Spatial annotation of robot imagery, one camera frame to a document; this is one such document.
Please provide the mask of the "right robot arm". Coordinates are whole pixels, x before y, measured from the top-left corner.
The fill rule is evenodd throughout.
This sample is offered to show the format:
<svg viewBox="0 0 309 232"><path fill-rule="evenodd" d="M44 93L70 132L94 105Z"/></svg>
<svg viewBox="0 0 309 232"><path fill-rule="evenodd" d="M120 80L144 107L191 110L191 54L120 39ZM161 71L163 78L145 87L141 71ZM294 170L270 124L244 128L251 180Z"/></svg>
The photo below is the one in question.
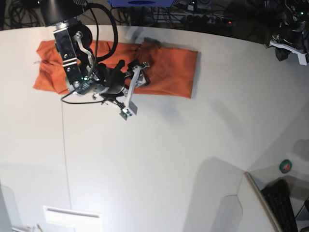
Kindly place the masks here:
<svg viewBox="0 0 309 232"><path fill-rule="evenodd" d="M126 72L121 71L125 66L124 60L120 60L114 68L108 68L103 63L115 53L118 45L116 21L104 5L86 0L40 0L38 4L44 25L56 28L53 32L55 47L62 59L69 94L83 96L92 92L93 98L101 96L103 102L110 101L119 106L117 97L131 98L134 88L150 83L143 73L149 67L147 62L134 60L128 64ZM78 19L93 9L102 10L112 24L112 48L101 57L98 56L98 42L92 50L92 33Z"/></svg>

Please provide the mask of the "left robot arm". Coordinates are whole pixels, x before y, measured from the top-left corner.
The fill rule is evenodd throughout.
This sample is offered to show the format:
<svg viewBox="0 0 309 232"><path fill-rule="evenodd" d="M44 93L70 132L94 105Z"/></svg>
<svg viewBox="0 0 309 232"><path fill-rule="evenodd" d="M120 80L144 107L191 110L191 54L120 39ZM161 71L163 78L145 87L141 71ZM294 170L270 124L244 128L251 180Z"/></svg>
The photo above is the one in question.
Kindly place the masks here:
<svg viewBox="0 0 309 232"><path fill-rule="evenodd" d="M309 2L283 0L284 8L278 30L272 35L269 46L275 48L278 61L290 54L297 55L300 65L309 63Z"/></svg>

